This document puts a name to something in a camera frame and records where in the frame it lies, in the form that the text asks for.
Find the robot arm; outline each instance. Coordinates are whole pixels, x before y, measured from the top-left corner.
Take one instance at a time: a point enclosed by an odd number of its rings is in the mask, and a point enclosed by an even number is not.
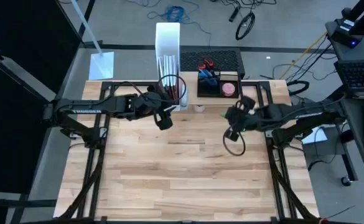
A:
[[[147,92],[114,96],[110,93],[104,100],[68,100],[60,99],[45,105],[44,122],[50,127],[60,126],[63,134],[70,137],[76,134],[82,137],[85,147],[101,149],[103,132],[88,128],[70,118],[69,114],[106,114],[112,118],[129,121],[153,115],[160,130],[172,127],[170,112],[175,108],[172,100],[159,87],[149,86]]]
[[[321,124],[334,123],[343,119],[343,110],[337,101],[324,100],[318,103],[301,103],[294,106],[285,104],[270,104],[254,109],[255,101],[244,96],[240,104],[228,108],[225,118],[231,130],[226,137],[237,141],[239,132],[244,130],[257,130],[271,132],[274,145],[277,147],[289,144],[292,138]],[[299,122],[290,128],[280,129],[290,120],[299,119]]]

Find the gray floor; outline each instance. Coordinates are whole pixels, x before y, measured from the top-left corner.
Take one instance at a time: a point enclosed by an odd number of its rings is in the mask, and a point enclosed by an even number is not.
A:
[[[191,20],[199,22],[203,29],[212,33],[211,45],[280,48],[308,47],[325,31],[325,22],[340,17],[342,8],[352,6],[357,2],[356,0],[280,0],[276,6],[262,5],[254,10],[256,23],[251,33],[245,39],[237,41],[234,38],[234,33],[241,18],[237,17],[234,23],[228,22],[233,10],[231,6],[226,7],[220,2],[211,3],[206,0],[192,1],[199,3],[200,9],[190,15]],[[88,0],[79,0],[78,4],[82,11],[85,11]],[[149,11],[163,12],[168,4],[184,6],[188,11],[194,8],[194,6],[181,0],[162,1],[154,8],[139,7],[124,0],[100,0],[95,3],[89,24],[97,39],[103,40],[105,44],[152,45],[155,38],[155,24],[161,19],[149,20],[146,18],[146,14]],[[78,20],[72,5],[65,4],[62,6],[78,30],[81,22]],[[90,40],[86,34],[83,39],[85,41]],[[180,41],[182,45],[207,45],[208,35],[200,32],[196,25],[182,25]],[[104,49],[104,51],[115,52],[114,79],[143,80],[156,77],[155,52],[153,50]],[[89,61],[92,53],[95,53],[95,50],[80,49],[78,51],[75,62],[70,69],[70,76],[64,88],[63,97],[74,99],[81,97],[85,80],[88,78]],[[241,54],[247,74],[246,78],[249,77],[250,79],[262,79],[260,75],[271,76],[275,65],[291,63],[299,55],[268,52],[243,52]],[[323,77],[334,70],[333,62],[333,60],[319,60],[311,71],[317,78]],[[275,77],[280,77],[286,68],[278,67],[275,69]],[[322,81],[316,81],[310,74],[307,74],[303,80],[310,81],[310,88],[300,96],[314,101],[323,100],[341,85],[337,74],[330,75]],[[63,137],[58,129],[50,132],[30,199],[57,198],[69,144],[70,140]],[[333,150],[334,146],[334,142],[330,142],[328,147]],[[349,212],[345,212],[332,220],[364,223],[364,165],[353,142],[348,144],[348,150],[359,178],[359,181],[354,182],[351,187],[344,187],[340,183],[340,178],[346,175],[340,156],[337,156],[332,164],[315,165],[310,172],[310,177],[322,217],[356,205]],[[308,155],[306,159],[309,163],[315,158]],[[48,220],[52,214],[53,209],[51,208],[29,208],[24,212],[22,221]]]

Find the pink roll of tape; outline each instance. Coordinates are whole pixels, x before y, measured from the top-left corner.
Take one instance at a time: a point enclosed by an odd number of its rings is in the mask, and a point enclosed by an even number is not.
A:
[[[236,91],[236,88],[231,83],[225,83],[222,86],[222,91],[224,96],[233,96],[234,92]]]

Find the wheel caster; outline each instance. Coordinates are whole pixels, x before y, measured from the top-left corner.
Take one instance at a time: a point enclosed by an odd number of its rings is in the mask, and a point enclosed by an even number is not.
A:
[[[343,184],[343,186],[351,186],[352,182],[353,181],[351,181],[348,176],[341,178],[341,183]]]

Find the wooden table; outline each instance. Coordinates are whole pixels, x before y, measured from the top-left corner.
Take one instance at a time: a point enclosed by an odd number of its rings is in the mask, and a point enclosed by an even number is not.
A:
[[[241,157],[227,153],[222,135],[228,123],[220,113],[236,99],[197,98],[197,73],[180,75],[189,88],[189,104],[205,105],[205,111],[196,113],[189,105],[187,111],[172,112],[174,125],[165,131],[159,130],[152,117],[138,121],[111,119],[95,218],[265,221],[277,216],[264,134],[243,133],[246,153]],[[269,82],[275,103],[291,103],[284,80]],[[98,99],[100,86],[101,82],[86,82],[83,99]],[[122,86],[116,94],[134,92]],[[244,86],[243,93],[257,99],[254,87]],[[93,126],[94,120],[94,115],[78,116],[78,121],[87,126]],[[236,152],[243,147],[240,141],[227,144]],[[292,145],[301,147],[299,142]],[[292,189],[318,216],[303,152],[292,148],[284,152]],[[75,146],[68,153],[55,217],[79,193],[87,155],[88,149],[83,146]],[[283,197],[288,214],[285,194]]]

